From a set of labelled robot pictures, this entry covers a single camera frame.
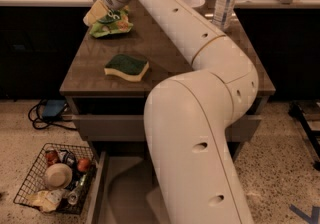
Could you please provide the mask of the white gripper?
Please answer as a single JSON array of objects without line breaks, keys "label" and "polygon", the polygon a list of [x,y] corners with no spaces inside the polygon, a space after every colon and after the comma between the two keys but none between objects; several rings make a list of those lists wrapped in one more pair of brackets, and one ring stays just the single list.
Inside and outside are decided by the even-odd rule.
[{"label": "white gripper", "polygon": [[130,1],[131,0],[97,0],[83,18],[83,22],[86,26],[91,26],[99,19],[106,16],[109,8],[119,10],[125,7]]}]

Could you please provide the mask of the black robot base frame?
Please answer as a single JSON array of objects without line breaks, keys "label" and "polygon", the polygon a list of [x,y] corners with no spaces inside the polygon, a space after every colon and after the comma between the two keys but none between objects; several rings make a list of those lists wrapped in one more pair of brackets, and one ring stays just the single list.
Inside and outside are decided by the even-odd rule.
[{"label": "black robot base frame", "polygon": [[312,128],[311,122],[320,122],[320,106],[318,101],[293,101],[289,105],[289,115],[296,118],[309,142],[311,143],[318,159],[314,161],[313,167],[320,171],[320,129]]}]

